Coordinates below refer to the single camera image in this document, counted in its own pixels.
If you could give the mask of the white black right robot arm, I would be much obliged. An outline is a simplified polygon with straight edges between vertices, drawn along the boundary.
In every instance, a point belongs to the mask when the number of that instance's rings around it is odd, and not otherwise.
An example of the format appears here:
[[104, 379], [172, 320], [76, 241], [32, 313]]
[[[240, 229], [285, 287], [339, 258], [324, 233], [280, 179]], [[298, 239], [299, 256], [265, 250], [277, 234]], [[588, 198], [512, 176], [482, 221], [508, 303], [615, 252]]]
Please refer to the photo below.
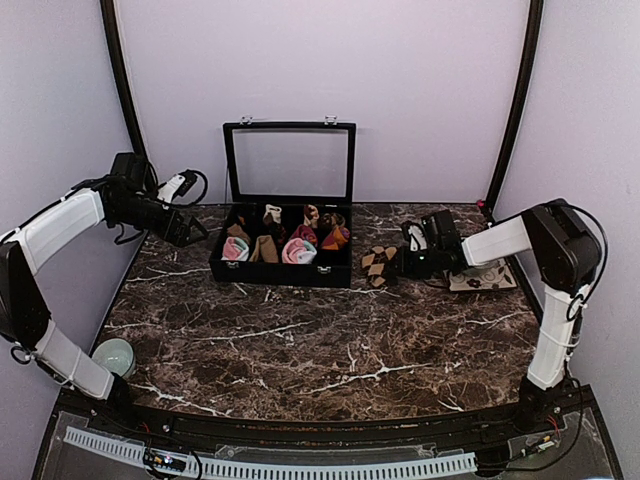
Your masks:
[[462, 238], [450, 211], [405, 222], [400, 275], [429, 279], [459, 274], [515, 254], [533, 253], [544, 285], [544, 305], [534, 356], [521, 380], [510, 424], [534, 432], [568, 384], [569, 362], [579, 343], [582, 311], [599, 283], [608, 256], [604, 233], [584, 222], [587, 211], [562, 198], [530, 207], [488, 229]]

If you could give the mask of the maroon purple orange striped sock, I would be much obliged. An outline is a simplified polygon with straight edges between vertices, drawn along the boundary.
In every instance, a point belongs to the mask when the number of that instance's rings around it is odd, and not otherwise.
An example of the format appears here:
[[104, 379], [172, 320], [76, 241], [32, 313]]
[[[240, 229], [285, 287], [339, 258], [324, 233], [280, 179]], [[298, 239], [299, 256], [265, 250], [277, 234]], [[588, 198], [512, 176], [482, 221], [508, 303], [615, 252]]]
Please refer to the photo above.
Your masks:
[[325, 251], [340, 251], [350, 241], [351, 233], [345, 226], [336, 225], [325, 237], [320, 248]]

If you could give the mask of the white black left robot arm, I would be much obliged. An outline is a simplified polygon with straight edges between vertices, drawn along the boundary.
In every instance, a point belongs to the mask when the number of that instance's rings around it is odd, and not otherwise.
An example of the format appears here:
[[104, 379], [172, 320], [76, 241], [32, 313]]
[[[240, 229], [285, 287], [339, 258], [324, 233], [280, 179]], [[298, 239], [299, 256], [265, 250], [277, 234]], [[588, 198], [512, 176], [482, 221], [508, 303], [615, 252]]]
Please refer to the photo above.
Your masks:
[[36, 280], [40, 270], [87, 231], [104, 224], [150, 232], [176, 247], [208, 236], [193, 216], [185, 215], [185, 196], [204, 173], [187, 169], [161, 182], [143, 156], [119, 153], [111, 169], [80, 181], [67, 193], [1, 237], [1, 336], [14, 360], [36, 362], [63, 385], [105, 401], [103, 421], [120, 436], [141, 427], [140, 412], [126, 401], [129, 387], [68, 338], [53, 320]]

